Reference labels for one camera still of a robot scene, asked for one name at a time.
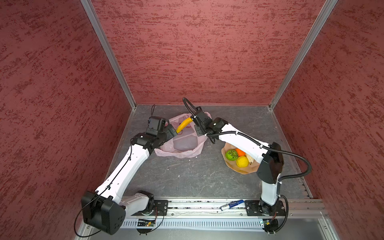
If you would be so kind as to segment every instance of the pink plastic bag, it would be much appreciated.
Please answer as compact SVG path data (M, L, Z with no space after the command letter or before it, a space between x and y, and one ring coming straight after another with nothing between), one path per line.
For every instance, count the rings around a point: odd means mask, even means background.
M183 113L171 118L169 124L172 124L172 126L177 129L180 123L189 117L191 117L191 114ZM208 137L204 135L198 137L195 130L195 123L191 122L176 137L160 146L160 149L155 148L155 153L159 157L196 157L203 150L203 145L207 138Z

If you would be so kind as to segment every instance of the orange fruit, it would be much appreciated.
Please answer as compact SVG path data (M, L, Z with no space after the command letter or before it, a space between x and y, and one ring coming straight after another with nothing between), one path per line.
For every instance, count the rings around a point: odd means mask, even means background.
M238 149L238 148L236 148L235 150L236 150L237 155L238 155L239 157L241 157L241 156L245 156L245 152L243 152L242 150L240 150L240 149Z

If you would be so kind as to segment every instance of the textured red wall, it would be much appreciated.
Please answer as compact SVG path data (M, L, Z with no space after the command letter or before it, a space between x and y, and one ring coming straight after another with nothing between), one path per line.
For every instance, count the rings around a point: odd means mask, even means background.
M383 12L339 0L275 108L343 240L384 238Z
M129 104L79 0L1 1L0 31L0 239L73 239Z
M138 103L268 105L324 0L93 0Z

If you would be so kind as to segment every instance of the blue marker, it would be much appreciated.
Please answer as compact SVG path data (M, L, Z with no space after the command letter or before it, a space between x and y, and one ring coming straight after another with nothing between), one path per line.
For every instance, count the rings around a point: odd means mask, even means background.
M224 206L221 206L220 209L221 209L221 211L224 211L224 210L230 209L231 207L242 204L243 202L244 202L243 199L238 200L238 201L233 201L233 202L230 202L229 204L225 204Z

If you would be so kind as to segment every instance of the gray marble surface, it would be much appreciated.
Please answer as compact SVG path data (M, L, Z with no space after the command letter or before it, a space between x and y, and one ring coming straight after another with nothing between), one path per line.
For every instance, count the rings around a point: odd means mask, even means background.
M240 131L263 142L277 142L281 145L279 133L267 107L249 106L203 106L202 109L212 118L221 117ZM154 115L170 119L188 110L184 105L156 106ZM133 115L124 144L113 170L129 148L129 140L139 132L144 132L151 106L139 105ZM221 155L224 142L205 142L202 153L194 158L158 157L153 152L142 164L131 180L124 195L135 194L139 190L153 193L156 197L199 197L199 198L259 198L261 180L256 173L243 175L227 167ZM289 158L284 158L283 175L296 173ZM297 179L287 179L281 187L281 194L289 199L303 198Z

